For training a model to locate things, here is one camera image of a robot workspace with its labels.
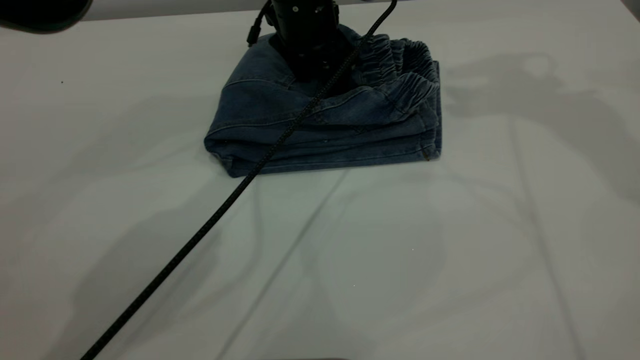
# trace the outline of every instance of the black object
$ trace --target black object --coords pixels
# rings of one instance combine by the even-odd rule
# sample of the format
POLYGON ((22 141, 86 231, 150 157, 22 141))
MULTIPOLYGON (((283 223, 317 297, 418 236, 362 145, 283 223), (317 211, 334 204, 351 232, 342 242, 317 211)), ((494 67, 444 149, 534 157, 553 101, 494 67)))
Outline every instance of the black object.
POLYGON ((92 0, 0 0, 0 26, 29 33, 57 33, 80 21, 92 0))
MULTIPOLYGON (((340 8, 333 0, 268 0, 249 32, 249 46, 256 43, 262 17, 276 29, 269 39, 298 81, 326 83, 353 46, 338 30, 340 8)), ((355 87, 347 69, 329 96, 355 87)))
POLYGON ((256 166, 249 172, 249 174, 242 180, 237 188, 229 195, 225 202, 216 210, 210 219, 198 230, 195 235, 185 244, 180 251, 169 261, 169 263, 160 271, 159 274, 142 290, 140 295, 133 300, 133 302, 125 309, 125 311, 109 326, 109 328, 102 334, 102 336, 89 348, 84 354, 81 360, 93 360, 107 346, 109 341, 126 325, 131 317, 144 305, 144 303, 153 295, 153 293, 162 285, 162 283, 171 275, 171 273, 180 265, 182 260, 198 245, 198 243, 204 238, 204 236, 213 228, 216 223, 222 218, 222 216, 231 208, 231 205, 235 203, 242 192, 249 186, 249 184, 260 173, 264 165, 273 157, 278 148, 290 137, 298 126, 305 120, 305 118, 311 113, 311 111, 320 103, 329 90, 338 82, 338 79, 351 68, 355 60, 358 57, 360 49, 367 44, 373 33, 380 27, 380 24, 394 11, 398 0, 391 0, 389 8, 380 16, 380 18, 371 26, 371 29, 367 34, 362 37, 362 41, 356 46, 356 48, 349 54, 349 56, 342 62, 342 65, 337 69, 337 72, 327 81, 327 83, 318 91, 316 96, 309 102, 304 110, 291 122, 289 127, 280 136, 278 141, 274 143, 262 159, 256 164, 256 166))

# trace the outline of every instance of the table surface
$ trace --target table surface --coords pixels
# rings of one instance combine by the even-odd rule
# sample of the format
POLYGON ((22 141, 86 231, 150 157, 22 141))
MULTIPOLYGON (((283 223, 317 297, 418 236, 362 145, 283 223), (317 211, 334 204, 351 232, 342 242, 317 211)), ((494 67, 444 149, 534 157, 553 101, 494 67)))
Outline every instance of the table surface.
MULTIPOLYGON (((1 359, 79 358, 238 184, 202 138, 255 15, 0 29, 1 359)), ((430 0, 378 32, 441 61, 442 159, 260 176, 100 359, 637 359, 638 21, 430 0)))

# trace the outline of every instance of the jeans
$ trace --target jeans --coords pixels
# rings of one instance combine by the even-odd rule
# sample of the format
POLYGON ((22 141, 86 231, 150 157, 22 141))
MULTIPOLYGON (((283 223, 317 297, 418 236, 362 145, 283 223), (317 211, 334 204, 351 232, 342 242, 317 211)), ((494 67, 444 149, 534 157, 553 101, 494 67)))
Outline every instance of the jeans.
MULTIPOLYGON (((354 45, 361 39, 345 26, 340 30, 354 45)), ((232 73, 204 140, 232 177, 253 168, 320 85, 296 81, 270 36, 260 38, 232 73)), ((376 35, 351 76, 357 87, 323 99, 262 174, 440 157, 440 73, 425 44, 376 35)))

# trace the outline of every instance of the white table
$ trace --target white table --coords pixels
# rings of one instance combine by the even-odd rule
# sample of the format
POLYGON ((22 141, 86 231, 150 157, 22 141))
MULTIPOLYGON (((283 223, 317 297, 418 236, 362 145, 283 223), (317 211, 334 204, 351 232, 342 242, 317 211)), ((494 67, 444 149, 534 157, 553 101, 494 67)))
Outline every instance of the white table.
MULTIPOLYGON (((79 358, 239 182, 202 138, 255 15, 0 29, 0 359, 79 358)), ((100 359, 638 359, 638 21, 430 0, 379 33, 441 61, 442 159, 259 177, 100 359)))

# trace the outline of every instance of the blue denim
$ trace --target blue denim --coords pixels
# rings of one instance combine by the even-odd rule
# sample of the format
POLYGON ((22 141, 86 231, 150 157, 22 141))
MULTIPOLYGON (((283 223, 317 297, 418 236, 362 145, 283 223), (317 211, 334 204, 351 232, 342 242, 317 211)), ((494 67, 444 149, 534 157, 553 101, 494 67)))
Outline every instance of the blue denim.
MULTIPOLYGON (((361 36, 341 26, 352 44, 361 36)), ((222 90, 205 137, 232 177, 244 176, 319 88, 296 81, 266 35, 222 90)), ((352 71, 358 85, 320 102, 262 173, 433 160, 442 150, 440 73, 422 42, 376 35, 352 71)))

